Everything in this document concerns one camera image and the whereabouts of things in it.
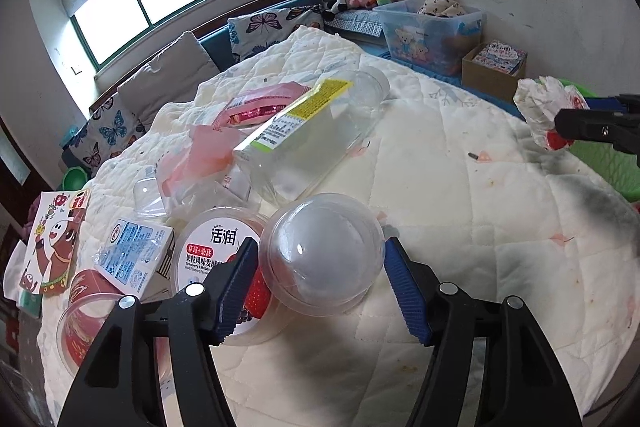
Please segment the blue white milk carton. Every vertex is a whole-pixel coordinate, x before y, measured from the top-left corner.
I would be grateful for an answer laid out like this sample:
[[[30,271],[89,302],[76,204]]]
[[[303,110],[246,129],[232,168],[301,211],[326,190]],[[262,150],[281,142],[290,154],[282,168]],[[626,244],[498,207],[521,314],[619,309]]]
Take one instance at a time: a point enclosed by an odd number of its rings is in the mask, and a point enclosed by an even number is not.
[[[150,298],[168,287],[174,244],[172,228],[116,219],[107,230],[93,268],[121,293]]]

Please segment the clear dome lid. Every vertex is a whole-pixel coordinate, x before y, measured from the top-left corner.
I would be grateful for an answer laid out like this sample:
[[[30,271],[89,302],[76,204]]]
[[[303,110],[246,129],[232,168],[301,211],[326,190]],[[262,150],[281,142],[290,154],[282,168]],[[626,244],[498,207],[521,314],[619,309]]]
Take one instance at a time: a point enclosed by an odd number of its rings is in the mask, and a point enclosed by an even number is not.
[[[352,309],[380,274],[385,239],[371,210],[323,193],[280,209],[259,239],[259,268],[277,299],[299,314],[330,317]]]

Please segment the clear plastic bottle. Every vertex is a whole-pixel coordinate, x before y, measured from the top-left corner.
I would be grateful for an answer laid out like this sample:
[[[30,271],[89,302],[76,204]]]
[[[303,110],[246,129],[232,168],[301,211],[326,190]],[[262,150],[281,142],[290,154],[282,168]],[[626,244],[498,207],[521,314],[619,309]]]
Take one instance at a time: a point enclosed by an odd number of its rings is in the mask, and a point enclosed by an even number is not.
[[[373,129],[390,95],[377,68],[340,70],[319,80],[233,150],[250,186],[273,206],[311,192]]]

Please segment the green trash basket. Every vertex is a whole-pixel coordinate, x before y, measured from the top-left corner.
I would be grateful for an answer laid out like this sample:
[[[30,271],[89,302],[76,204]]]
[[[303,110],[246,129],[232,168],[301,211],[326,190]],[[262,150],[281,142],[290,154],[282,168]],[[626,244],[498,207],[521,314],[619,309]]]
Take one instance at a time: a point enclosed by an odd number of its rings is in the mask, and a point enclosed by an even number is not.
[[[623,94],[623,101],[620,101],[619,96],[601,98],[578,83],[564,79],[560,83],[564,87],[574,87],[592,110],[628,113],[630,109],[631,114],[639,114],[638,94]],[[570,153],[602,176],[624,199],[631,204],[638,204],[640,184],[636,156],[614,150],[610,144],[585,141],[577,141],[571,145]]]

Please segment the red cartoon plastic cup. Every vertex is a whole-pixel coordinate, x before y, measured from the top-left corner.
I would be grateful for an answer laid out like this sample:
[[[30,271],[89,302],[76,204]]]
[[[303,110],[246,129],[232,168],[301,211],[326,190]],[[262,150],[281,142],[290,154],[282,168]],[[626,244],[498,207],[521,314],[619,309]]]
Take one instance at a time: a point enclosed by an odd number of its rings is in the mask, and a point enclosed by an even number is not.
[[[70,284],[70,299],[58,321],[58,354],[70,375],[84,361],[94,338],[122,293],[99,271],[78,272]]]

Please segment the cartoon cow picture book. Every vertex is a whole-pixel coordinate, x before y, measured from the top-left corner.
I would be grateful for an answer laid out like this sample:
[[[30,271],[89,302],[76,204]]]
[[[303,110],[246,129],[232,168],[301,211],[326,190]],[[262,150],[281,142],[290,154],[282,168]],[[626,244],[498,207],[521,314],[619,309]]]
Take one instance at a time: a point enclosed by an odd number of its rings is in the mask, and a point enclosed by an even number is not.
[[[89,190],[40,195],[28,236],[21,286],[35,295],[58,295],[68,286]]]

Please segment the berry yogurt tub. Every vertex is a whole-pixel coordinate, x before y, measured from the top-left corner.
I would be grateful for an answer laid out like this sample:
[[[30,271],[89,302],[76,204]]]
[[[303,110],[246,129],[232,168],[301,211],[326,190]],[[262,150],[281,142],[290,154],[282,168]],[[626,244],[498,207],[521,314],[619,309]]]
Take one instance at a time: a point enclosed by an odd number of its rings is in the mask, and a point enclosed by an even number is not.
[[[216,207],[192,219],[176,240],[174,272],[176,291],[191,283],[202,283],[215,265],[232,259],[244,239],[260,239],[266,220],[245,208]],[[238,324],[226,343],[251,346],[276,337],[286,317],[257,271],[245,298]]]

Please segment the small clear plastic lid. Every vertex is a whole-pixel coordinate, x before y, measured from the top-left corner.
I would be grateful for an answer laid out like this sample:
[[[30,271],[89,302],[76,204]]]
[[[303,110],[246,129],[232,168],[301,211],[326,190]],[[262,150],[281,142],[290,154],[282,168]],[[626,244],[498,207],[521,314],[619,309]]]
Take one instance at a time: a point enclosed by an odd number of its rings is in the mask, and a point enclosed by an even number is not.
[[[166,216],[166,209],[155,178],[141,179],[134,184],[134,211],[140,218]]]

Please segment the blue plastic storage box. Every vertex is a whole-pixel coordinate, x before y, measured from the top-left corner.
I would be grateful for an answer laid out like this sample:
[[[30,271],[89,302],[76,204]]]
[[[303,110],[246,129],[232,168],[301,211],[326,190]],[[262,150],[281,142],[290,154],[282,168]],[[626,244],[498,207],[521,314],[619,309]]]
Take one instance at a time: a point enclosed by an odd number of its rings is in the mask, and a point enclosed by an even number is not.
[[[390,56],[434,74],[460,74],[462,58],[483,38],[485,14],[464,6],[464,14],[441,17],[419,14],[421,0],[404,0],[378,6],[378,14]]]

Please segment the green plastic bowl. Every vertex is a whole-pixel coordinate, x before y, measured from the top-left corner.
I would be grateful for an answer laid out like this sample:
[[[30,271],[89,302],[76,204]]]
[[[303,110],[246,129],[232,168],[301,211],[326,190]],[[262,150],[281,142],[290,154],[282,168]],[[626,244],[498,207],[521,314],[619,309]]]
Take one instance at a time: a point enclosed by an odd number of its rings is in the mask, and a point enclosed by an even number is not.
[[[82,167],[70,167],[63,176],[61,190],[76,192],[82,190],[90,180],[88,172]]]

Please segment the white quilted table cover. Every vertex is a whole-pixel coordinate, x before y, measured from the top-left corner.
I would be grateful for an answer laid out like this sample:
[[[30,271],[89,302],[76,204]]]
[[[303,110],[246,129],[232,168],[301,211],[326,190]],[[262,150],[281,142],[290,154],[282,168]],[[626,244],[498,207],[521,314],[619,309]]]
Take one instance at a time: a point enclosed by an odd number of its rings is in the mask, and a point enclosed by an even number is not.
[[[526,124],[449,84],[300,28],[168,104],[151,129],[90,182],[74,265],[92,265],[110,224],[134,210],[134,182],[186,144],[230,98],[265,84],[313,84],[372,66],[390,97],[369,143],[321,190],[361,200],[413,259],[469,295],[518,295],[544,330],[587,412],[639,326],[637,210],[571,153],[541,150]],[[241,426],[401,426],[430,351],[412,337],[390,282],[379,277],[355,309],[292,317],[276,337],[220,347],[215,363]]]

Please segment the clear pink plastic bag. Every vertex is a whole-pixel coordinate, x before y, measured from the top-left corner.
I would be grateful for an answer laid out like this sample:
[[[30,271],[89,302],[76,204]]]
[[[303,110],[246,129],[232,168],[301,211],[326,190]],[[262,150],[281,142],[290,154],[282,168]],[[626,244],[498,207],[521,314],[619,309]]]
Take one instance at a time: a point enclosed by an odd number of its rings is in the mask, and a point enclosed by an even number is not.
[[[189,138],[189,144],[164,155],[156,168],[166,216],[190,220],[216,207],[257,210],[258,197],[233,158],[245,134],[229,127],[192,126]]]

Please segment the left butterfly pillow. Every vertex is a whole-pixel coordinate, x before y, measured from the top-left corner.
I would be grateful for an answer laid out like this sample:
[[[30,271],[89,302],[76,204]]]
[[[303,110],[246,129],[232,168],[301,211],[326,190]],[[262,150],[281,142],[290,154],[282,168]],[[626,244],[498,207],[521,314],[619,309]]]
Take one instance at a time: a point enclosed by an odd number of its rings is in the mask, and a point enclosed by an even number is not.
[[[120,155],[145,132],[141,120],[113,94],[63,146],[62,161],[92,178],[105,161]]]

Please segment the butterfly pillow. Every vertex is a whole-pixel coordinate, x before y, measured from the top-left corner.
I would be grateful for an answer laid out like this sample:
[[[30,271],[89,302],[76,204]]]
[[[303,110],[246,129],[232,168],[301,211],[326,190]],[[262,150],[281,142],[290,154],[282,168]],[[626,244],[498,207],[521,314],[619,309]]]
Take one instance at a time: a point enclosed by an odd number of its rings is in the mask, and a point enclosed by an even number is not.
[[[286,40],[300,26],[322,29],[317,5],[290,6],[228,18],[233,57],[238,62]]]
[[[105,161],[120,155],[145,132],[141,120],[113,94],[63,146],[62,161],[92,178]]]

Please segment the pink snack wrapper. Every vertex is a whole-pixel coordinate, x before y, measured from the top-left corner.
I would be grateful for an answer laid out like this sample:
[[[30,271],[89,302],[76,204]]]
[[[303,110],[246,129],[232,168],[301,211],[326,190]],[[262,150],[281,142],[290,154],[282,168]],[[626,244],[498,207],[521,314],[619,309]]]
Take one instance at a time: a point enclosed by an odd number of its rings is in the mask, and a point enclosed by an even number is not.
[[[213,122],[214,129],[263,124],[309,90],[291,81],[247,91],[232,98]]]

